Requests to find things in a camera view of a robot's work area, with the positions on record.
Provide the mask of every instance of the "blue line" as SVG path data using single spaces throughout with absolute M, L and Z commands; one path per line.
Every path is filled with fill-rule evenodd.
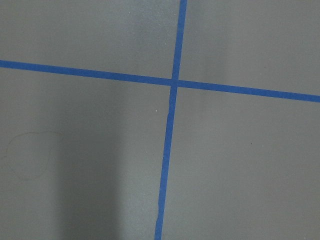
M 167 183 L 171 153 L 172 135 L 175 121 L 177 91 L 178 91 L 178 79 L 180 72 L 180 62 L 182 45 L 184 38 L 185 20 L 187 11 L 187 0 L 180 0 L 179 16 L 176 30 L 174 58 L 172 67 L 172 85 L 170 88 L 169 97 L 169 111 L 166 120 L 165 139 L 163 148 L 163 159 L 162 159 L 162 170 L 160 178 L 159 198 L 158 198 L 158 218 L 155 223 L 154 239 L 161 240 L 162 228 L 164 223 L 166 194 L 167 194 Z
M 135 82 L 135 83 L 145 83 L 145 84 L 156 84 L 156 85 L 165 85 L 171 86 L 172 80 L 161 77 L 152 77 L 152 76 L 139 76 L 131 75 L 124 73 L 108 72 L 108 71 L 96 71 L 96 70 L 87 70 L 80 68 L 72 67 L 63 67 L 63 66 L 51 66 L 51 65 L 42 65 L 34 63 L 25 63 L 17 61 L 5 61 L 0 60 L 0 67 L 8 69 L 20 69 L 20 70 L 30 70 L 36 72 L 52 73 L 52 74 L 64 74 L 64 75 L 73 75 L 89 78 L 98 78 L 98 79 L 110 79 L 110 80 L 119 80 L 125 82 Z
M 287 91 L 266 90 L 259 88 L 243 87 L 243 86 L 230 86 L 214 83 L 204 83 L 195 81 L 179 80 L 178 86 L 182 88 L 201 89 L 209 91 L 218 91 L 235 94 L 256 95 L 270 98 L 291 99 L 308 102 L 320 103 L 320 95 L 311 95 Z

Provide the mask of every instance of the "horizontal blue line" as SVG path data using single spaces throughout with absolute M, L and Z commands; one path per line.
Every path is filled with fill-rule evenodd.
M 319 95 L 179 80 L 178 87 L 320 103 Z
M 0 67 L 9 69 L 30 70 L 36 72 L 52 73 L 52 74 L 65 74 L 98 79 L 119 80 L 125 82 L 145 83 L 171 86 L 172 80 L 161 77 L 152 76 L 139 76 L 124 73 L 96 71 L 80 68 L 64 67 L 64 66 L 51 66 L 34 63 L 25 63 L 17 61 L 0 60 Z

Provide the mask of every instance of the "gray floor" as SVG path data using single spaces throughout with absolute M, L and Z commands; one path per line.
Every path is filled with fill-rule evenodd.
M 2 1 L 0 60 L 170 78 L 179 1 Z M 320 2 L 188 2 L 180 79 L 320 94 Z M 169 86 L 0 68 L 0 239 L 154 238 Z M 164 240 L 320 239 L 320 103 L 179 88 Z

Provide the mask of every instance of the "vertical blue line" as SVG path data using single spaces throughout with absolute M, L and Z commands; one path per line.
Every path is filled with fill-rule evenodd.
M 174 129 L 178 80 L 179 80 L 179 72 L 180 72 L 182 44 L 183 44 L 183 38 L 184 38 L 186 11 L 187 11 L 187 0 L 180 0 L 179 16 L 178 16 L 178 24 L 177 24 L 175 48 L 174 48 L 173 67 L 172 67 L 172 79 L 171 79 L 172 84 L 171 84 L 170 96 L 169 96 L 169 111 L 168 111 L 168 117 L 166 120 L 166 129 L 165 129 L 162 170 L 161 170 L 159 199 L 158 199 L 158 218 L 156 220 L 155 232 L 154 232 L 155 240 L 161 240 L 162 238 L 162 227 L 163 227 L 164 214 L 165 214 L 171 142 L 172 142 L 172 135 L 173 135 L 173 129 Z

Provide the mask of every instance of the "gray surface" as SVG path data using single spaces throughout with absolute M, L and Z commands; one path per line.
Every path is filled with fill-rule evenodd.
M 2 0 L 0 59 L 171 77 L 178 1 Z
M 0 239 L 152 239 L 169 87 L 4 68 L 0 80 Z
M 320 94 L 320 1 L 188 1 L 180 79 Z
M 178 90 L 164 240 L 320 238 L 318 103 Z

